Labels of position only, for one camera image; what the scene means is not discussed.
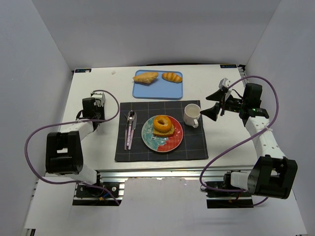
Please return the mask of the brown bread slice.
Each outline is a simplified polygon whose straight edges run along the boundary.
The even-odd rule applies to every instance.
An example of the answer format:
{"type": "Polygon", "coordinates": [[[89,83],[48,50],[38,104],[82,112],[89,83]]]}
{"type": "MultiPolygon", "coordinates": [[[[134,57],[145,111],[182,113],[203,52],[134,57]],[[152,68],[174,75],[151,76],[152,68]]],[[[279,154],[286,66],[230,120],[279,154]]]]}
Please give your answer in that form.
{"type": "Polygon", "coordinates": [[[157,137],[170,137],[174,134],[174,132],[175,132],[174,125],[171,125],[170,130],[165,131],[165,132],[162,132],[162,131],[159,131],[159,130],[153,128],[153,135],[157,136],[157,137]]]}

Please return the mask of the orange ring donut bread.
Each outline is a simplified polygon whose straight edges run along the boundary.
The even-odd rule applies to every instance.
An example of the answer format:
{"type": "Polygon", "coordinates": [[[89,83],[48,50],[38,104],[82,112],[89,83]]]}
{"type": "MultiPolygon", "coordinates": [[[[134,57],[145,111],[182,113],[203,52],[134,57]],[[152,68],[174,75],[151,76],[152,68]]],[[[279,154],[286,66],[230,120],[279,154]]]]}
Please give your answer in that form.
{"type": "Polygon", "coordinates": [[[172,122],[168,116],[156,116],[153,120],[153,126],[159,132],[168,132],[171,130],[172,122]]]}

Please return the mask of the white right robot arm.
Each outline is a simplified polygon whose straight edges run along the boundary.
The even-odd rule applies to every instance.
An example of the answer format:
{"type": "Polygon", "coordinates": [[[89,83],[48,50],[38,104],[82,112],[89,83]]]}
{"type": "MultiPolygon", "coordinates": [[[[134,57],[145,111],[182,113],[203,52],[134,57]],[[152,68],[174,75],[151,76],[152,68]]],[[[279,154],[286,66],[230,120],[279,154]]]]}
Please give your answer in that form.
{"type": "Polygon", "coordinates": [[[236,193],[247,191],[251,195],[287,199],[297,173],[297,163],[288,159],[279,148],[269,127],[268,112],[261,108],[262,86],[248,83],[241,98],[234,98],[228,89],[228,82],[222,82],[219,90],[207,96],[215,101],[212,108],[201,114],[216,121],[226,111],[238,113],[244,127],[252,137],[257,162],[251,171],[230,171],[223,177],[219,187],[206,188],[218,192],[236,193]]]}

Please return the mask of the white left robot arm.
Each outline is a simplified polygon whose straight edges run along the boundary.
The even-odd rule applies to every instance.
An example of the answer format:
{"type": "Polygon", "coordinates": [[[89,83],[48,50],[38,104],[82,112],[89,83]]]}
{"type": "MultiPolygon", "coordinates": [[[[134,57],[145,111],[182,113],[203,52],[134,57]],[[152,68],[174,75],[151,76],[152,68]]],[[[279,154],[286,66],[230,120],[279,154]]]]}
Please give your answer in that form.
{"type": "Polygon", "coordinates": [[[90,185],[100,186],[98,171],[84,164],[81,141],[96,131],[105,119],[105,95],[95,93],[82,100],[82,117],[60,132],[51,132],[46,141],[46,171],[58,176],[67,176],[90,185]]]}

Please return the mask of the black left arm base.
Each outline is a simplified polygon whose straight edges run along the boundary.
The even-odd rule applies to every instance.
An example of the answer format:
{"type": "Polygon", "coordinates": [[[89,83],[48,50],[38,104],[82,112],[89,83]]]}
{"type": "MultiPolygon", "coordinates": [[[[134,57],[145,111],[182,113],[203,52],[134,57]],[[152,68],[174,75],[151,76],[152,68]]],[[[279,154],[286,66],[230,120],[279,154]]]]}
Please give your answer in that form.
{"type": "MultiPolygon", "coordinates": [[[[124,195],[126,178],[103,177],[100,184],[106,188],[118,203],[121,203],[124,195]]],[[[91,207],[118,207],[116,201],[105,190],[77,184],[72,201],[73,206],[91,207]]]]}

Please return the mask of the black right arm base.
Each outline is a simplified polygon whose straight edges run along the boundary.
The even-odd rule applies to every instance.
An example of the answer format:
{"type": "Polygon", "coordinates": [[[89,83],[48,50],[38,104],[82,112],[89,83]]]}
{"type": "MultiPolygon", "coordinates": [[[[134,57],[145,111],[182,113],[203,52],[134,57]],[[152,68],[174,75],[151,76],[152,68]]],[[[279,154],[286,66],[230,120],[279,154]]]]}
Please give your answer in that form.
{"type": "MultiPolygon", "coordinates": [[[[231,172],[226,173],[221,181],[206,181],[208,187],[224,190],[237,190],[230,184],[231,172]]],[[[200,187],[206,193],[208,209],[251,208],[252,196],[248,192],[221,192],[200,187]]]]}

